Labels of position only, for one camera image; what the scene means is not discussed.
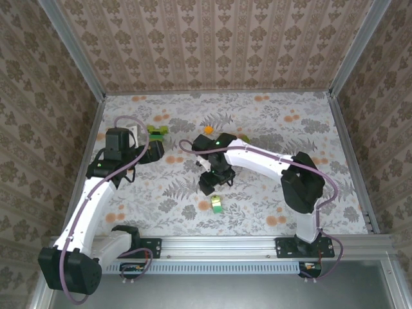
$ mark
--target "patterned wallpaper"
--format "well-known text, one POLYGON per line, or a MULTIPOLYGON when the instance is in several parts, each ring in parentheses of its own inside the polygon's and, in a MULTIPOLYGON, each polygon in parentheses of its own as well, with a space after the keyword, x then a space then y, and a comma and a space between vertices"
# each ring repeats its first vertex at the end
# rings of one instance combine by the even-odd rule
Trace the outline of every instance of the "patterned wallpaper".
POLYGON ((392 1, 338 99, 382 232, 412 283, 411 1, 392 1))
POLYGON ((36 1, 0 1, 0 308, 25 308, 97 103, 36 1))
POLYGON ((373 0, 58 0, 109 93, 326 89, 373 0))

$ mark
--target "floral tablecloth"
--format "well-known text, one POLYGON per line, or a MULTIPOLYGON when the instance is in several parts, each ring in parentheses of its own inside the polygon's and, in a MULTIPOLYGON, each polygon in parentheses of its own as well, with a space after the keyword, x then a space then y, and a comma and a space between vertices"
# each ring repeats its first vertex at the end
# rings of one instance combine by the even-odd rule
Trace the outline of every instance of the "floral tablecloth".
MULTIPOLYGON (((203 172, 195 157, 178 142, 194 140, 205 126, 211 137, 226 132, 246 135, 252 145, 277 153, 308 153, 318 168, 337 183, 339 197, 322 208, 321 225, 333 234, 366 234, 341 142, 325 93, 226 93, 108 97, 94 155, 104 147, 105 132, 120 115, 133 115, 147 125, 168 126, 164 157, 138 165, 136 181, 122 181, 98 225, 106 235, 115 225, 133 225, 144 236, 246 236, 295 233, 294 213, 280 184, 235 168, 233 187, 217 186, 223 212, 214 214, 210 196, 199 190, 203 172)), ((119 126, 133 125, 122 120, 119 126)), ((138 140, 144 141, 139 134, 138 140)), ((332 194, 325 186, 324 198, 332 194)))

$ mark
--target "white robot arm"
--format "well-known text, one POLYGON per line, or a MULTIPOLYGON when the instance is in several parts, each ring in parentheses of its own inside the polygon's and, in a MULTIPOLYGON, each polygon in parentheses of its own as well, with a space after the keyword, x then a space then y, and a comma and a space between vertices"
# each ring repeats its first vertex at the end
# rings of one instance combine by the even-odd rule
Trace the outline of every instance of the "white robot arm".
POLYGON ((64 282, 67 290, 91 295, 98 287, 103 268, 109 266, 122 253, 140 248, 138 229, 124 225, 116 226, 98 247, 92 247, 104 206, 118 189, 120 181, 135 180, 137 160, 139 164, 148 164, 163 157, 164 149, 160 141, 149 142, 148 150, 143 153, 144 146, 129 145, 130 134, 125 128, 116 127, 107 131, 106 148, 99 151, 88 167, 82 196, 69 223, 52 248, 42 248, 38 262, 49 288, 63 290, 59 265, 61 256, 64 256, 64 282), (104 155, 103 160, 100 160, 101 154, 104 155), (126 170, 119 171, 125 166, 133 171, 131 180, 127 177, 126 170), (98 186, 115 171, 119 172, 98 186))
POLYGON ((322 196, 324 180, 315 173, 271 158, 275 156, 290 162, 296 160, 300 164, 316 168, 310 157, 305 153, 298 153, 296 156, 272 153, 226 133, 221 134, 216 140, 200 135, 193 142, 192 150, 207 152, 225 147, 229 150, 198 155, 198 163, 206 169, 200 176, 200 189, 209 195, 217 184, 231 185, 235 177, 232 166, 245 167, 263 174, 282 184, 285 201, 295 211, 296 236, 306 243, 313 243, 319 235, 315 207, 322 196))

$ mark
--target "orange object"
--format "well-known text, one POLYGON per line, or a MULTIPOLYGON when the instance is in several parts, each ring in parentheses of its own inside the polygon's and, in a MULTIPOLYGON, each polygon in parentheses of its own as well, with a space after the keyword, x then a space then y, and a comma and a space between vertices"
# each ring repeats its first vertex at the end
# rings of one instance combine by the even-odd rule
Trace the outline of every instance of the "orange object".
POLYGON ((211 126, 205 127, 205 133, 206 134, 212 134, 213 133, 213 128, 211 126))

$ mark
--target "cable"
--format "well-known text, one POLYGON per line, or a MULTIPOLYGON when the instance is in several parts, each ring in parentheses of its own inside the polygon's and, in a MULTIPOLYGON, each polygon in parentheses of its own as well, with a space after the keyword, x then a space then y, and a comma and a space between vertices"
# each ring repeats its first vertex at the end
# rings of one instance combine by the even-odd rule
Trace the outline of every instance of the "cable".
POLYGON ((82 299, 81 301, 77 301, 76 299, 74 299, 71 294, 70 291, 67 287, 66 284, 66 278, 64 277, 64 258, 66 257, 66 252, 67 252, 67 248, 69 247, 70 241, 73 238, 73 234, 75 232, 77 223, 80 220, 80 216, 82 215, 83 210, 86 208, 86 205, 88 203, 88 201, 91 199, 91 197, 93 196, 93 193, 96 192, 96 190, 105 182, 109 181, 110 179, 112 179, 112 177, 116 176, 118 173, 121 173, 122 171, 125 171, 126 169, 129 169, 131 166, 134 166, 135 164, 137 164, 137 162, 144 156, 145 152, 147 151, 147 149, 149 148, 149 132, 147 132, 147 129, 144 125, 144 123, 142 121, 140 121, 139 119, 137 119, 136 117, 133 116, 119 116, 115 119, 115 127, 117 127, 117 122, 120 119, 131 119, 134 120, 135 122, 138 123, 139 126, 141 126, 144 130, 144 133, 146 135, 146 143, 145 146, 143 148, 143 151, 130 163, 126 164, 125 166, 119 168, 117 171, 114 171, 113 173, 111 173, 110 175, 106 176, 105 178, 103 178, 101 181, 98 182, 98 184, 96 184, 96 186, 94 186, 94 188, 92 188, 92 190, 90 190, 89 194, 87 195, 87 198, 83 201, 83 204, 80 206, 79 211, 77 212, 75 219, 73 220, 73 225, 70 228, 70 231, 68 233, 68 237, 66 239, 66 242, 64 243, 61 255, 60 255, 60 260, 59 260, 59 275, 60 275, 60 282, 62 285, 62 289, 64 292, 64 295, 66 295, 66 297, 75 305, 79 305, 79 304, 84 304, 84 302, 87 300, 88 295, 86 295, 84 297, 84 299, 82 299))
MULTIPOLYGON (((185 151, 186 153, 191 153, 191 154, 194 154, 194 155, 208 155, 208 154, 211 154, 211 153, 220 153, 220 152, 222 152, 222 151, 228 151, 228 150, 245 150, 245 147, 242 147, 242 146, 230 146, 230 147, 223 147, 223 148, 212 149, 212 150, 193 151, 193 150, 188 150, 188 149, 184 148, 183 145, 182 145, 183 143, 188 143, 189 145, 193 145, 193 143, 192 143, 190 140, 180 140, 180 141, 179 141, 179 147, 180 147, 181 150, 185 151)), ((297 163, 297 162, 294 162, 294 161, 291 161, 291 160, 283 159, 283 158, 280 158, 279 156, 275 156, 274 154, 266 153, 266 152, 264 152, 264 151, 261 151, 261 150, 259 150, 259 149, 255 149, 255 148, 248 148, 247 151, 251 151, 251 152, 253 152, 253 153, 257 153, 257 154, 259 154, 259 155, 265 156, 265 157, 267 157, 267 158, 271 158, 271 159, 273 159, 273 160, 275 160, 275 161, 282 162, 282 163, 286 163, 286 164, 290 164, 290 165, 294 165, 294 166, 299 167, 299 168, 301 168, 301 169, 306 169, 307 171, 310 171, 310 172, 313 172, 313 173, 315 173, 315 174, 318 174, 319 176, 322 176, 323 178, 325 178, 325 179, 328 181, 328 183, 333 187, 333 195, 332 195, 332 197, 331 197, 331 198, 328 198, 326 201, 323 201, 322 203, 320 203, 320 204, 316 207, 316 210, 315 210, 315 211, 316 211, 316 227, 317 227, 317 230, 318 230, 323 236, 329 237, 330 239, 336 241, 336 242, 339 244, 340 248, 341 248, 341 251, 339 252, 339 255, 338 255, 337 259, 336 259, 336 263, 334 264, 334 266, 333 266, 325 275, 322 275, 322 276, 316 278, 316 280, 319 280, 319 279, 322 279, 322 278, 324 278, 324 277, 326 277, 326 276, 329 276, 329 275, 335 270, 336 266, 339 264, 339 262, 340 262, 341 259, 342 259, 342 256, 343 256, 343 244, 342 244, 342 242, 341 242, 340 240, 338 240, 337 238, 335 238, 335 237, 333 237, 333 236, 328 235, 327 233, 323 232, 323 230, 320 228, 320 214, 319 214, 319 210, 320 210, 321 207, 325 206, 326 204, 328 204, 328 203, 330 203, 331 201, 334 201, 334 199, 336 199, 336 197, 337 197, 337 195, 338 195, 338 188, 337 188, 337 186, 336 186, 336 183, 335 183, 328 175, 322 173, 321 171, 319 171, 319 170, 317 170, 317 169, 314 169, 313 167, 310 167, 310 166, 307 166, 307 165, 303 165, 303 164, 300 164, 300 163, 297 163)), ((302 272, 302 273, 303 273, 304 275, 307 275, 308 277, 311 277, 310 275, 308 275, 308 274, 305 273, 305 272, 302 272)))
MULTIPOLYGON (((119 255, 119 257, 122 258, 122 257, 124 257, 124 256, 130 256, 131 254, 135 254, 135 253, 141 252, 141 251, 148 252, 148 253, 150 254, 150 260, 149 260, 148 264, 146 265, 146 267, 143 269, 143 271, 142 271, 142 272, 139 274, 139 276, 138 276, 137 278, 135 278, 135 279, 140 279, 140 278, 149 270, 150 265, 152 265, 152 262, 153 262, 153 251, 150 250, 149 248, 139 248, 139 249, 132 250, 132 251, 130 251, 130 252, 125 252, 125 253, 119 255)), ((128 267, 124 267, 124 268, 122 269, 122 272, 120 273, 120 277, 122 277, 122 279, 124 279, 124 271, 125 271, 127 268, 128 268, 128 267)))

